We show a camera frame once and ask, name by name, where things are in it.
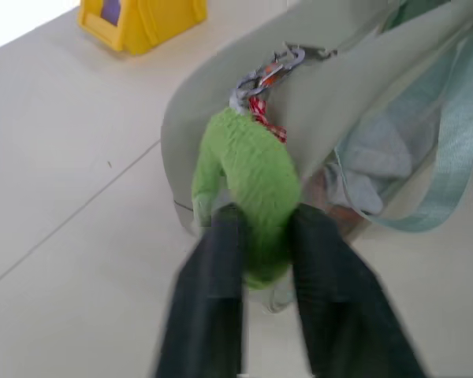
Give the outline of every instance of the light green strap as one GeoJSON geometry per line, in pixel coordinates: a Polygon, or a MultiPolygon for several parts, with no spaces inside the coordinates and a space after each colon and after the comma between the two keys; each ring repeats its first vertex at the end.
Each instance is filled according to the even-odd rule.
{"type": "MultiPolygon", "coordinates": [[[[338,164],[350,201],[350,191],[344,174],[342,141],[335,149],[338,164]]],[[[438,152],[429,191],[418,209],[410,216],[390,220],[368,216],[368,220],[403,232],[425,232],[443,224],[466,190],[473,170],[473,34],[460,52],[447,85],[441,111],[438,152]]]]}

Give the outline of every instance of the plush toy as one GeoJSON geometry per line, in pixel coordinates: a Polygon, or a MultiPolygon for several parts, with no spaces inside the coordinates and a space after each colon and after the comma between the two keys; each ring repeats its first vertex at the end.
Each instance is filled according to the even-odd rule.
{"type": "Polygon", "coordinates": [[[222,176],[231,199],[251,226],[247,283],[263,288],[289,265],[285,227],[301,196],[301,185],[285,146],[255,122],[228,108],[207,125],[192,182],[195,219],[210,226],[222,176]]]}

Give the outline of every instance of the yellow plastic object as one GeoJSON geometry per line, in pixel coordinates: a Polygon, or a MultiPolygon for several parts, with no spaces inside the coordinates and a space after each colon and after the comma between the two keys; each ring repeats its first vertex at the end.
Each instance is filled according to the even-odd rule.
{"type": "Polygon", "coordinates": [[[105,0],[81,0],[79,25],[113,50],[143,54],[207,18],[207,0],[120,0],[117,24],[102,18],[105,0]]]}

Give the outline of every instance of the white floor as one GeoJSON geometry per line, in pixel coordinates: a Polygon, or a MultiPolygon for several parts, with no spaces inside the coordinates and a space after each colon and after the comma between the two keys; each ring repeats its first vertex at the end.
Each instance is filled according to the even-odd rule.
{"type": "MultiPolygon", "coordinates": [[[[147,376],[194,243],[162,167],[166,103],[200,62],[287,5],[212,1],[207,23],[133,59],[100,48],[75,13],[0,48],[0,378],[147,376]]],[[[434,233],[372,228],[356,246],[427,366],[473,376],[473,182],[434,233]]],[[[294,310],[251,305],[250,319],[250,373],[307,376],[294,310]]]]}

